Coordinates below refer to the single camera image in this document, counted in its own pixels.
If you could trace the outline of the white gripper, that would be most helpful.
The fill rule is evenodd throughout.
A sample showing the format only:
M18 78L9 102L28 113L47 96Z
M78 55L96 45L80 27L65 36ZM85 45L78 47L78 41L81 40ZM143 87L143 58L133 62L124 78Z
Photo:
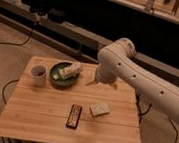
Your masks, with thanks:
M95 75L94 75L94 79L96 80L91 80L88 81L85 85L89 86L89 85L95 85L98 83L105 83L105 84L109 84L110 86L112 86L112 88L117 89L117 83L114 83L116 81L116 76L114 76L111 73L107 73L107 71L102 70L102 68L98 67L95 70Z

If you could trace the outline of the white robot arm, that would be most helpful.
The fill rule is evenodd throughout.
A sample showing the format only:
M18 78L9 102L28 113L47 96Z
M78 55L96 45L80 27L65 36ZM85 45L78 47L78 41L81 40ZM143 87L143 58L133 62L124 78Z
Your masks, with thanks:
M106 45L98 52L94 79L105 84L113 84L117 78L126 81L179 125L179 87L141 68L131 60L134 56L136 49L129 38Z

